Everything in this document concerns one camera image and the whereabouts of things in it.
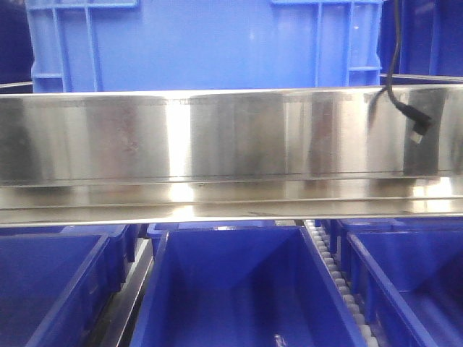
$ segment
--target stainless steel shelf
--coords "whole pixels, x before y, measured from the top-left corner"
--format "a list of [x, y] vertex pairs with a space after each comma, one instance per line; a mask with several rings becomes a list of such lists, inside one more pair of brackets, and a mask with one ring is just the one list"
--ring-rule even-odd
[[462, 215], [463, 85], [0, 95], [0, 224]]

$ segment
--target stainless steel panel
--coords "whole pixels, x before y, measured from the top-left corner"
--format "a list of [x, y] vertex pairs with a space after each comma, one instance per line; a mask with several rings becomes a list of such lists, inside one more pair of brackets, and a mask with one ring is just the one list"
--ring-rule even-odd
[[0, 223], [463, 214], [463, 85], [377, 92], [0, 95]]

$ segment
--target black cable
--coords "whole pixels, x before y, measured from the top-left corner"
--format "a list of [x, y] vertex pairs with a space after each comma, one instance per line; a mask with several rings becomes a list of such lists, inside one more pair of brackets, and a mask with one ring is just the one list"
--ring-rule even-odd
[[392, 90], [392, 77], [394, 75], [394, 70], [397, 65], [397, 60], [400, 54], [400, 48], [402, 47], [402, 24], [400, 19], [400, 7], [399, 0], [394, 0], [394, 22], [396, 28], [396, 45], [394, 48], [394, 55], [392, 56], [391, 65], [389, 66], [388, 74], [386, 77], [386, 86], [379, 92], [381, 95], [384, 91], [387, 91], [388, 97], [396, 108], [401, 111], [407, 118], [413, 120], [415, 125], [413, 126], [413, 132], [419, 135], [417, 141], [421, 140], [421, 137], [424, 136], [432, 125], [432, 119], [426, 113], [416, 109], [413, 106], [402, 103], [394, 95]]

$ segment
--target blue plastic crate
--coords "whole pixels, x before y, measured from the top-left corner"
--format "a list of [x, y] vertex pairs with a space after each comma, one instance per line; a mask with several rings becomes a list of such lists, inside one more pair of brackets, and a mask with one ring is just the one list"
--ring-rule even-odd
[[347, 234], [353, 231], [390, 231], [394, 219], [391, 218], [353, 218], [333, 220], [330, 233], [330, 252], [338, 262], [339, 269], [350, 278], [351, 247]]
[[31, 226], [0, 228], [0, 237], [24, 234], [57, 234], [61, 233], [64, 226]]
[[377, 85], [383, 0], [27, 0], [36, 92]]
[[182, 229], [232, 230], [236, 228], [255, 228], [275, 226], [274, 220], [219, 220], [211, 222], [153, 223], [148, 226], [147, 235], [153, 243], [153, 254], [158, 250], [163, 232]]
[[463, 228], [462, 217], [438, 218], [354, 218], [332, 220], [329, 226], [330, 252], [339, 268], [350, 278], [351, 247], [347, 234], [356, 231], [426, 231]]
[[131, 347], [366, 344], [298, 227], [163, 234]]
[[[384, 4], [380, 56], [384, 71], [395, 45], [394, 2]], [[402, 52], [396, 72], [463, 76], [463, 0], [401, 0]]]
[[135, 246], [140, 224], [120, 224], [102, 226], [67, 226], [62, 234], [100, 234], [109, 237], [106, 248], [109, 287], [112, 291], [120, 291], [121, 284], [129, 270], [129, 263], [135, 261]]
[[395, 218], [392, 230], [424, 231], [462, 229], [463, 217]]
[[30, 81], [33, 51], [22, 0], [0, 0], [0, 52], [0, 84]]
[[0, 237], [0, 346], [81, 346], [109, 298], [106, 236]]
[[353, 233], [348, 240], [352, 291], [364, 299], [365, 319], [383, 346], [462, 345], [462, 230]]

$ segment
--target blue plastic bin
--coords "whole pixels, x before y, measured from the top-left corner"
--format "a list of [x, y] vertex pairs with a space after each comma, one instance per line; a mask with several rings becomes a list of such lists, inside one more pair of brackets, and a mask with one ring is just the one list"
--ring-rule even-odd
[[331, 220], [324, 228], [330, 234], [330, 252], [345, 276], [350, 277], [351, 247], [347, 234], [355, 231], [425, 231], [463, 228], [462, 217], [439, 218], [353, 218]]
[[[381, 61], [384, 71], [394, 52], [394, 2], [384, 4]], [[463, 0], [406, 0], [402, 8], [401, 74], [463, 76]]]
[[391, 218], [353, 218], [333, 220], [330, 233], [330, 252], [338, 262], [339, 269], [350, 278], [351, 247], [347, 234], [353, 231], [390, 231], [394, 219]]
[[57, 234], [61, 233], [64, 226], [31, 226], [0, 228], [0, 237], [23, 234]]
[[148, 226], [147, 236], [153, 243], [153, 254], [156, 254], [161, 237], [166, 230], [182, 229], [215, 229], [232, 230], [237, 228], [275, 226], [274, 220], [219, 220], [211, 222], [153, 223]]
[[0, 346], [81, 346], [108, 297], [106, 236], [0, 237]]
[[365, 319], [383, 346], [463, 344], [462, 230], [347, 238], [352, 291], [364, 299]]
[[24, 1], [0, 0], [0, 84], [30, 81], [32, 63]]
[[129, 270], [129, 263], [135, 261], [135, 246], [140, 224], [120, 224], [102, 226], [67, 226], [62, 234], [100, 234], [109, 237], [106, 248], [109, 287], [112, 291], [120, 291], [121, 284]]
[[131, 347], [366, 344], [298, 227], [163, 235]]
[[27, 0], [36, 92], [377, 85], [383, 0]]

